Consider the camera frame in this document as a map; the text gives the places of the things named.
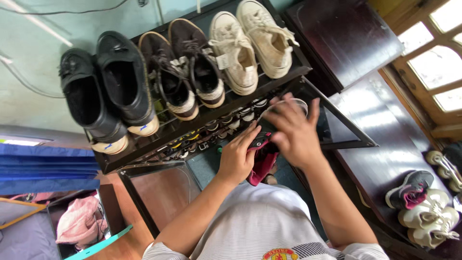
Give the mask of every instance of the white striped shirt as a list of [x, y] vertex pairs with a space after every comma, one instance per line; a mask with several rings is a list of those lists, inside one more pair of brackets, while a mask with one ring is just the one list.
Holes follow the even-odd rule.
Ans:
[[[188, 260], [163, 243], [143, 260]], [[193, 260], [388, 260], [377, 244], [329, 248], [310, 220], [307, 204], [285, 188], [240, 184], [224, 200], [191, 255]]]

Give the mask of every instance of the teal plastic edge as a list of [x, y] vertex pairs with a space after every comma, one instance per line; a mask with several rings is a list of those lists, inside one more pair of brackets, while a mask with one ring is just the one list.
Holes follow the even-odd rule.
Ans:
[[103, 241], [99, 242], [96, 245], [93, 245], [93, 246], [91, 246], [91, 247], [89, 247], [89, 248], [87, 248], [87, 249], [85, 249], [85, 250], [83, 250], [81, 252], [78, 252], [77, 254], [71, 255], [68, 258], [66, 258], [65, 260], [83, 260], [83, 259], [85, 259], [87, 257], [90, 257], [90, 256], [98, 253], [99, 251], [103, 250], [108, 245], [114, 243], [117, 239], [119, 239], [119, 237], [125, 235], [130, 229], [132, 229], [132, 227], [133, 227], [133, 225], [129, 225], [124, 230], [122, 230], [121, 232], [119, 232], [116, 235], [113, 235], [109, 239], [103, 240]]

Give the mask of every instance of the blue cloth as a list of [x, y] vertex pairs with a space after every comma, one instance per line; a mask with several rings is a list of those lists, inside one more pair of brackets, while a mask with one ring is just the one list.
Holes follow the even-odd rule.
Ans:
[[0, 144], [0, 194], [99, 188], [93, 151]]

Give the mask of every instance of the hand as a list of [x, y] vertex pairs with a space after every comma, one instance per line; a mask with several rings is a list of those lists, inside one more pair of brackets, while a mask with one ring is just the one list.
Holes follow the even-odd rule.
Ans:
[[244, 132], [223, 147], [220, 169], [216, 176], [221, 181], [237, 186], [250, 174], [254, 166], [255, 151], [247, 153], [247, 148], [261, 130], [261, 126], [256, 125], [257, 121], [253, 121]]
[[[319, 118], [319, 98], [311, 102], [310, 117], [305, 119], [305, 113], [291, 99], [291, 93], [283, 96], [284, 103], [276, 105], [278, 114], [266, 112], [263, 117], [272, 123], [276, 132], [271, 141], [274, 142], [282, 155], [293, 166], [302, 170], [309, 170], [318, 162], [325, 160], [316, 133]], [[272, 105], [279, 102], [279, 98], [270, 101]]]

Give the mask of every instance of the white sneaker pair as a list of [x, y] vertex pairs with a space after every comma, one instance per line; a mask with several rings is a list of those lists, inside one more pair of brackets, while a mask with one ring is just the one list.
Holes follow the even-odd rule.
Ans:
[[287, 74], [292, 65], [292, 47], [288, 40], [297, 46], [298, 43], [293, 34], [277, 26], [269, 11], [255, 0], [241, 1], [236, 16], [230, 12], [215, 15], [210, 25], [209, 44], [232, 90], [244, 96], [257, 87], [255, 54], [265, 74], [277, 79]]
[[410, 228], [409, 239], [421, 246], [436, 248], [446, 239], [459, 240], [459, 234], [452, 229], [459, 222], [459, 213], [446, 207], [448, 195], [440, 190], [428, 189], [427, 198], [411, 210], [398, 214], [401, 225]]

